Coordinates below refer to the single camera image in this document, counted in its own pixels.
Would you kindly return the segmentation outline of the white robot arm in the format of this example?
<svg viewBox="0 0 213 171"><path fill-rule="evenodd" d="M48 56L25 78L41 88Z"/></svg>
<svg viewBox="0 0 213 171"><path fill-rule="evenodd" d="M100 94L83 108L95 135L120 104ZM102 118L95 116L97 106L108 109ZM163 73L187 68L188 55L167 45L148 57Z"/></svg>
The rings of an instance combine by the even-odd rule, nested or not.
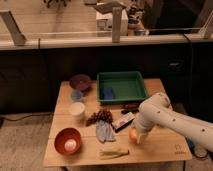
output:
<svg viewBox="0 0 213 171"><path fill-rule="evenodd" d="M180 114L171 110L169 106L170 99L163 92L155 93L143 101L133 120L137 134L146 135L155 124L158 124L170 128L213 152L213 123Z"/></svg>

